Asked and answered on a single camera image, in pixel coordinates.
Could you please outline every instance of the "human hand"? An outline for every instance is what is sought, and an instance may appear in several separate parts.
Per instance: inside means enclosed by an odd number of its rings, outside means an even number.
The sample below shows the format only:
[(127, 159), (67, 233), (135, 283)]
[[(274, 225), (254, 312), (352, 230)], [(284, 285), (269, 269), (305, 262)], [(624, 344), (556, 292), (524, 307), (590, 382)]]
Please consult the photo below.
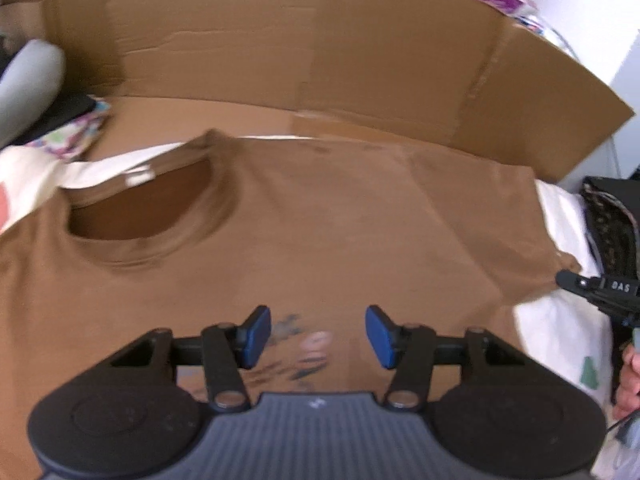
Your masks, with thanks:
[(620, 372), (620, 386), (616, 391), (615, 419), (624, 418), (640, 408), (640, 352), (629, 345), (622, 353), (624, 366)]

